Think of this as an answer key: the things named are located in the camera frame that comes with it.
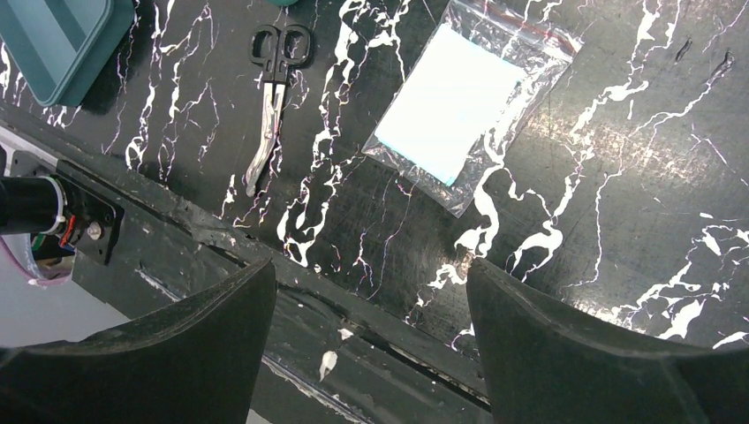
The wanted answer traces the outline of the green medicine box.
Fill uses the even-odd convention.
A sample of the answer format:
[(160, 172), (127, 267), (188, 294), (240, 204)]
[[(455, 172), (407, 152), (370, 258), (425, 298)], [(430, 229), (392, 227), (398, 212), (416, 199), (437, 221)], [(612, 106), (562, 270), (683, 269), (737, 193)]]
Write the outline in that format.
[(287, 7), (297, 3), (299, 0), (268, 0), (270, 4), (277, 7)]

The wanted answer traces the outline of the green bandage packet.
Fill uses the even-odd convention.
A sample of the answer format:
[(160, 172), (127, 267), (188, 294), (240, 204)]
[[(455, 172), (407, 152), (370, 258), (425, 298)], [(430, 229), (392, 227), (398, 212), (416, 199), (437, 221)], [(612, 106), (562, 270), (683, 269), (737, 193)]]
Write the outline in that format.
[(362, 151), (454, 216), (583, 41), (495, 1), (451, 1)]

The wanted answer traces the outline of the black handled scissors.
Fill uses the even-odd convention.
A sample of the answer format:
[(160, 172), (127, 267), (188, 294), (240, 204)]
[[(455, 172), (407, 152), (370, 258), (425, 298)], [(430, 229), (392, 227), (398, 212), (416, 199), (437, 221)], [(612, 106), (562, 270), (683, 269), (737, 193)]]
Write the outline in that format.
[(253, 198), (280, 133), (285, 92), (293, 70), (307, 67), (313, 56), (313, 34), (299, 24), (281, 29), (261, 25), (248, 44), (248, 58), (261, 68), (260, 144), (245, 173), (246, 195)]

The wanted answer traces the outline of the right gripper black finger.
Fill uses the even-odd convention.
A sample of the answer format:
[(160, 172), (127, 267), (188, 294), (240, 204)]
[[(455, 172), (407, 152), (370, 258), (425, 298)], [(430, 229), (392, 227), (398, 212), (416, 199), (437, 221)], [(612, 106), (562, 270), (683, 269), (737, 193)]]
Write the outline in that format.
[(748, 351), (719, 351), (605, 322), (489, 261), (466, 293), (497, 423), (745, 423)]

